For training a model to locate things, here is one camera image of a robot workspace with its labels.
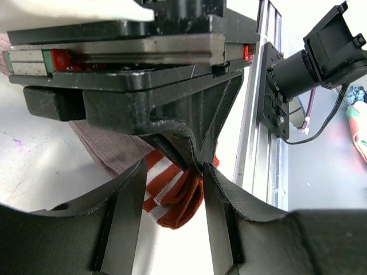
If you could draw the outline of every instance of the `metal rail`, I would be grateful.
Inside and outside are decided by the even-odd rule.
[[[239,146],[233,181],[259,199],[278,206],[280,153],[283,145],[257,119],[263,46],[272,42],[281,51],[282,17],[269,0],[260,0],[259,53],[253,61],[247,84]]]

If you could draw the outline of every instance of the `colorful object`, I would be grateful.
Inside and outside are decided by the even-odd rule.
[[[362,86],[350,86],[344,97],[344,102],[348,106],[353,105],[356,101],[367,102],[367,92]]]
[[[353,143],[367,163],[367,104],[357,101],[348,107],[346,114]]]
[[[148,175],[144,210],[157,224],[180,228],[193,217],[204,199],[202,179],[189,170],[182,171],[157,150],[145,159]],[[219,165],[216,157],[214,165]]]
[[[87,64],[83,62],[75,62],[74,57],[67,50],[45,50],[43,52],[46,64],[50,55],[51,60],[50,67],[52,66],[52,71],[50,72],[66,72],[66,71],[89,71],[89,70],[102,70],[106,68],[105,64]]]
[[[243,46],[243,59],[245,61],[251,61],[253,59],[253,50],[251,50],[249,45]]]

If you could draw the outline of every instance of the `black cable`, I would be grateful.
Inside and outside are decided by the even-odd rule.
[[[346,91],[348,90],[348,86],[349,86],[349,84],[343,84],[342,85],[342,90],[340,91],[340,93],[337,97],[337,101],[335,102],[333,109],[331,110],[330,114],[328,115],[328,117],[326,118],[325,122],[322,124],[320,130],[316,133],[316,135],[310,137],[309,139],[300,140],[298,142],[288,142],[285,139],[283,139],[283,141],[285,143],[289,144],[289,145],[298,145],[298,144],[304,144],[304,143],[307,143],[307,142],[311,142],[314,139],[318,138],[318,136],[321,135],[322,131],[326,128],[326,126],[331,122],[331,120],[333,119],[335,114],[338,112],[339,107],[343,102],[344,95],[345,95]]]
[[[299,107],[296,110],[294,110],[293,112],[290,112],[289,115],[293,115],[294,113],[297,113],[299,110],[302,110],[302,107]]]

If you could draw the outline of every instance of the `striped sock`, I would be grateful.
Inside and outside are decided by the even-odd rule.
[[[203,198],[202,179],[185,172],[157,150],[148,154],[143,208],[161,226],[177,229],[196,213]],[[214,165],[219,161],[214,157]]]

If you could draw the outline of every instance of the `cloth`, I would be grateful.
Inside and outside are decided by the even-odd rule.
[[[348,106],[347,117],[353,143],[367,163],[367,104],[357,101]]]
[[[0,51],[9,49],[6,35],[0,35]],[[2,55],[0,72],[9,74]],[[157,224],[177,229],[196,213],[204,198],[204,189],[202,180],[192,172],[181,171],[139,137],[92,128],[85,120],[73,121],[70,126],[93,160],[111,178],[146,158],[148,171],[143,209]]]
[[[0,72],[6,75],[9,75],[9,71],[7,70],[2,52],[9,49],[10,49],[10,43],[9,40],[7,39],[7,35],[0,33]]]
[[[367,92],[362,86],[350,86],[344,96],[346,105],[351,106],[356,101],[367,102]]]

